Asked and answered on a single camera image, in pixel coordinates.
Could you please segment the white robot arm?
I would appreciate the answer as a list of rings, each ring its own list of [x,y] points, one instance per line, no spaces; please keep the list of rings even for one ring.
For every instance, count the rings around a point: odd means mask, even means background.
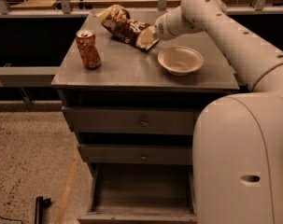
[[[181,0],[162,39],[204,30],[248,92],[209,104],[192,143],[198,224],[283,224],[283,51],[228,17],[220,0]]]

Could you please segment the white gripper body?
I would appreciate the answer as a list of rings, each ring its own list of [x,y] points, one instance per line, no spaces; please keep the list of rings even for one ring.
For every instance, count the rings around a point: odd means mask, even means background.
[[[155,29],[159,39],[171,40],[184,34],[194,34],[202,29],[187,21],[181,11],[176,7],[164,13],[155,21]]]

